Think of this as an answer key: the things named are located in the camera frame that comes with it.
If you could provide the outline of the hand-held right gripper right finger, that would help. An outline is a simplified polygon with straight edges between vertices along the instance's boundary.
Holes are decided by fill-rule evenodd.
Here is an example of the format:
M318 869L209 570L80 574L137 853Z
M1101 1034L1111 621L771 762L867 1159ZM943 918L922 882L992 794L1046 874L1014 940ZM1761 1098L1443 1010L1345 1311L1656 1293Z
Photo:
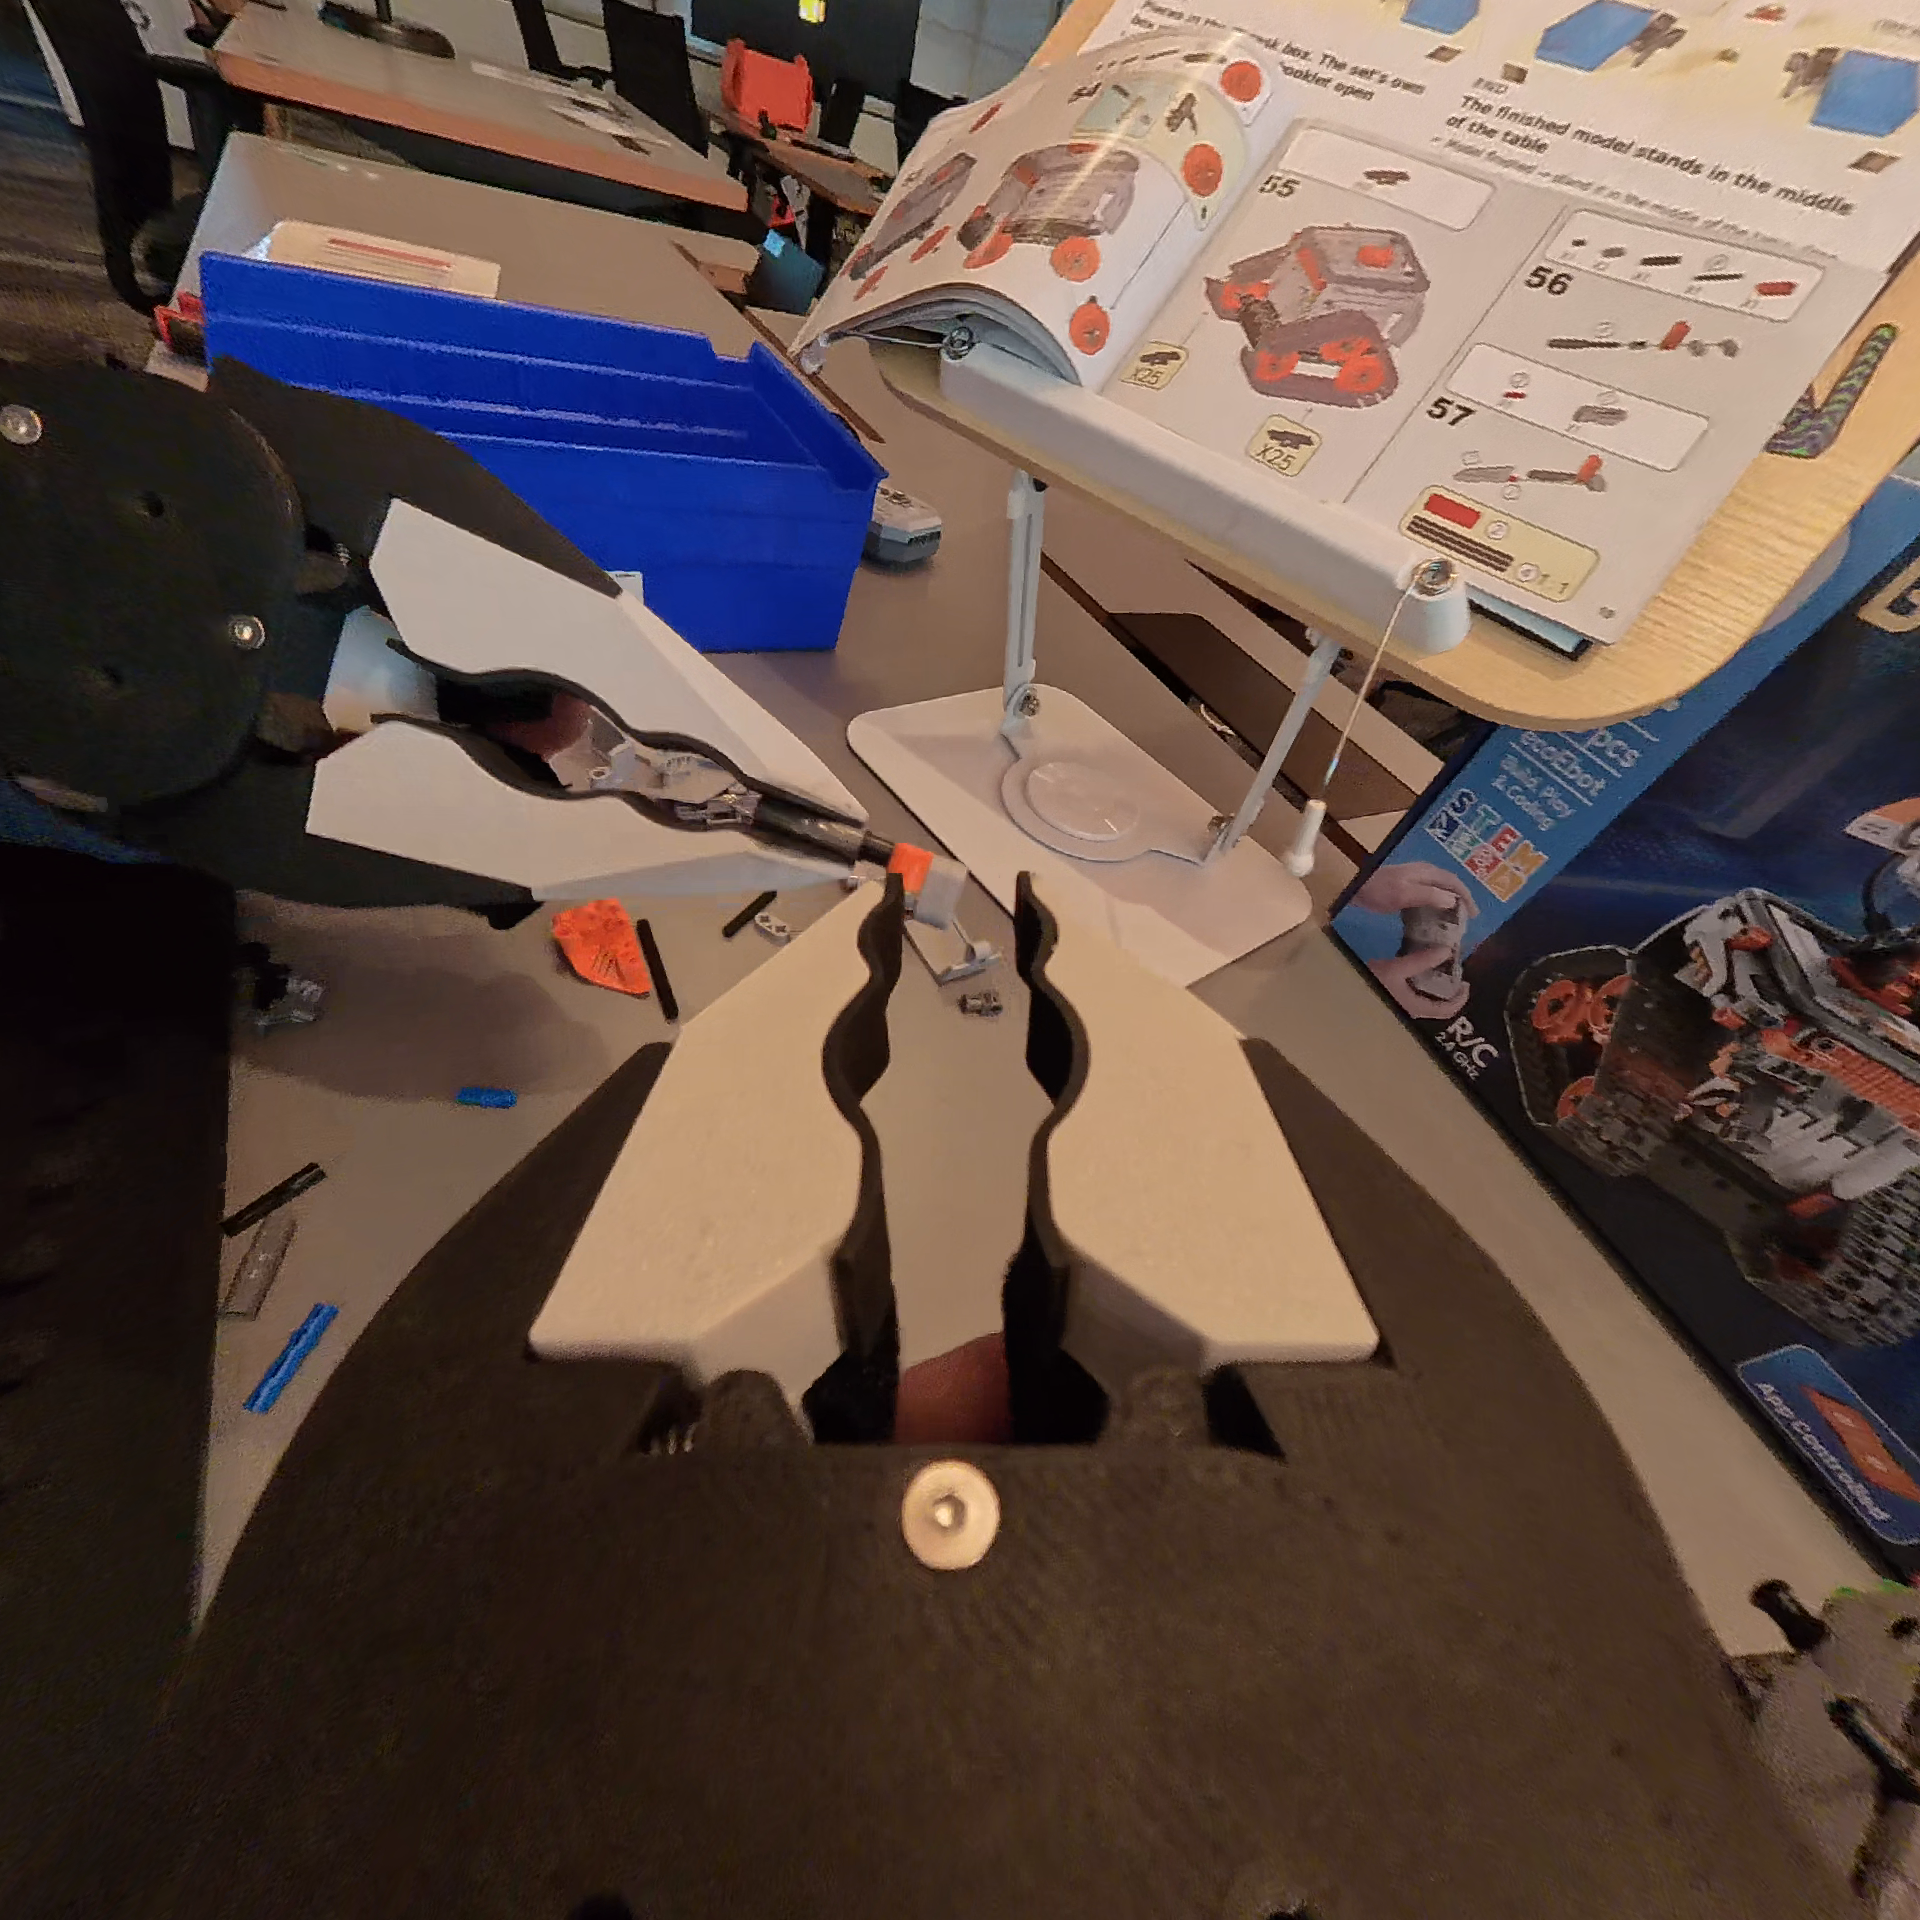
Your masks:
M1130 1383L1344 1368L1381 1330L1234 1023L1014 885L1022 1059L1041 1091L1005 1270L1017 1441L1095 1441Z

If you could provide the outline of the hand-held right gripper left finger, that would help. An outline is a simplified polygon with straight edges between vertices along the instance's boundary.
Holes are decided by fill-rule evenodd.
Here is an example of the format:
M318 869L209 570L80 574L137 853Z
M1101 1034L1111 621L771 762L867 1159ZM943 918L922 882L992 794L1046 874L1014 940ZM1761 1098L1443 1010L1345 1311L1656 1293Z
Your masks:
M529 1327L541 1360L769 1376L825 1441L888 1441L900 1299L864 1098L888 1068L905 890L861 882L707 1003Z

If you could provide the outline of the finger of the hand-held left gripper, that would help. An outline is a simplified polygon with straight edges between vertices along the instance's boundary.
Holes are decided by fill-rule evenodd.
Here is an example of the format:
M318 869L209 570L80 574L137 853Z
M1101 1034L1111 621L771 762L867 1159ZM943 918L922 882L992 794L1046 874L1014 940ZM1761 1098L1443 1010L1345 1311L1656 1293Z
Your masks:
M567 794L526 782L488 738L382 719L323 757L303 828L313 838L446 871L511 882L532 897L729 894L830 882L835 853L746 831L684 831L658 797Z
M663 787L699 767L725 767L864 825L864 806L789 728L604 574L579 580L395 502L374 542L374 592L380 606L344 620L324 682L324 719L349 743L382 719L407 719L488 738L498 757L520 767L482 722L451 719L446 700L564 693L658 752ZM553 772L520 772L560 787Z

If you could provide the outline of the blue storage bin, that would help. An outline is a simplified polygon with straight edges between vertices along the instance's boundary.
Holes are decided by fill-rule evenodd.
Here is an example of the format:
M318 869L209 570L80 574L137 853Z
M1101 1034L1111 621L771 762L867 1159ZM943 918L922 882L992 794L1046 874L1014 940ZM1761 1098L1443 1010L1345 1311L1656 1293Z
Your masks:
M469 452L702 653L830 653L883 469L781 353L204 253L209 347Z

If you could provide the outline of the orange wedge plate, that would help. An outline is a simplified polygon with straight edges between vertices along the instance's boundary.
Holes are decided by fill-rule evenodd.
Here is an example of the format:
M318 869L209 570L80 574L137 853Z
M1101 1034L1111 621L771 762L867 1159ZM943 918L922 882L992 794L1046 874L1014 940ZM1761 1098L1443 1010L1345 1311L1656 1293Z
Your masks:
M653 973L642 956L636 921L619 897L564 904L549 918L549 935L581 983L628 998L653 994Z

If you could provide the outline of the person's right hand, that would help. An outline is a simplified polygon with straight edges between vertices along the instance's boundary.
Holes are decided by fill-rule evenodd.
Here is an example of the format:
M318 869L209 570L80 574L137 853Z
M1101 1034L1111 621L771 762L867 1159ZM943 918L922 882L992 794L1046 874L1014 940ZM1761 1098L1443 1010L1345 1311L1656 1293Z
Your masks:
M1008 1446L1012 1437L1005 1333L984 1333L900 1375L894 1446Z

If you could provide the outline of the white sheet red print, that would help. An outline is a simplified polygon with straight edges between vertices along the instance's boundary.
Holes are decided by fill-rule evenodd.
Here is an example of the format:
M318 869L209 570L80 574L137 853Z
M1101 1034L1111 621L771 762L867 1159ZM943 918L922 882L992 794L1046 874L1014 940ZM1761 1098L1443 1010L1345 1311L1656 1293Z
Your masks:
M495 260L293 218L272 226L243 255L272 268L371 277L377 285L447 292L480 302L492 302L504 277Z

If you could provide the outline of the long blue pin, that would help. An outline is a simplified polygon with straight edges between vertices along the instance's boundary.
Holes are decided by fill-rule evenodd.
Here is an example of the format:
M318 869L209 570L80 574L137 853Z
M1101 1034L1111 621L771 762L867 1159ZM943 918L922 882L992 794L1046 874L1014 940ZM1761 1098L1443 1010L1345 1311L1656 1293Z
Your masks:
M268 1419L284 1402L288 1386L302 1376L302 1371L318 1354L340 1315L341 1307L333 1302L318 1302L303 1311L297 1330L280 1346L276 1360L264 1371L264 1376L248 1393L243 1402L248 1413Z

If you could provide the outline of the wooden office desk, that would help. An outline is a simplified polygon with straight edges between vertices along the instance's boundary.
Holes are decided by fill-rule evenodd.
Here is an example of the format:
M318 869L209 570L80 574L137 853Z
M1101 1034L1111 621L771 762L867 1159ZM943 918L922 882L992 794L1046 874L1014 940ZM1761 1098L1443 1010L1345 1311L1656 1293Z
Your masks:
M344 33L308 7L243 7L217 40L213 60L224 82L268 103L424 134L672 201L733 211L749 205L749 187L718 156L702 156L642 117L564 108L529 82Z

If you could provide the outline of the black studded mat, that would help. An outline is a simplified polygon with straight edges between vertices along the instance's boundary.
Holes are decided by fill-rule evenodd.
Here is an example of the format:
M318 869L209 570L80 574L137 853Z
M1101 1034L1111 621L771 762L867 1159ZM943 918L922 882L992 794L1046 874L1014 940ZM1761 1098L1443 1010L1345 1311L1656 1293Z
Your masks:
M196 1623L234 949L217 882L4 849L4 1916Z

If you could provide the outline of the blue toy box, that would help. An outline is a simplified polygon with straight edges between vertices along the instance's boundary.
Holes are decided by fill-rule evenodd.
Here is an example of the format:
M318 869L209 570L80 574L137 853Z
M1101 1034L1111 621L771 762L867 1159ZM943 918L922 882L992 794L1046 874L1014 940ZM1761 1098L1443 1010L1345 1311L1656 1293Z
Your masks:
M1334 940L1918 1586L1918 456L1685 697L1479 730Z

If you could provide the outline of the instruction booklet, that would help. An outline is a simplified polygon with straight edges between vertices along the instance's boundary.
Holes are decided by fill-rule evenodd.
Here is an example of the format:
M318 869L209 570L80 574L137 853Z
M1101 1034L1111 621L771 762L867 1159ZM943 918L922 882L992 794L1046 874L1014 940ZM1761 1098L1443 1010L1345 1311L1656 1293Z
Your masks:
M793 347L1220 547L1312 502L1620 641L1918 244L1918 5L1117 5L935 117Z

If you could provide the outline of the wall monitor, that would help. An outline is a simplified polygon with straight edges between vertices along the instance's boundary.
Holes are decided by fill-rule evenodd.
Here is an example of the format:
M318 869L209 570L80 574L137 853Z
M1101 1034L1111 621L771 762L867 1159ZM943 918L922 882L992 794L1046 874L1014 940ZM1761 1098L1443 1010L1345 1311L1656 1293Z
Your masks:
M802 59L818 82L857 82L874 100L894 100L916 65L921 5L692 5L692 33Z

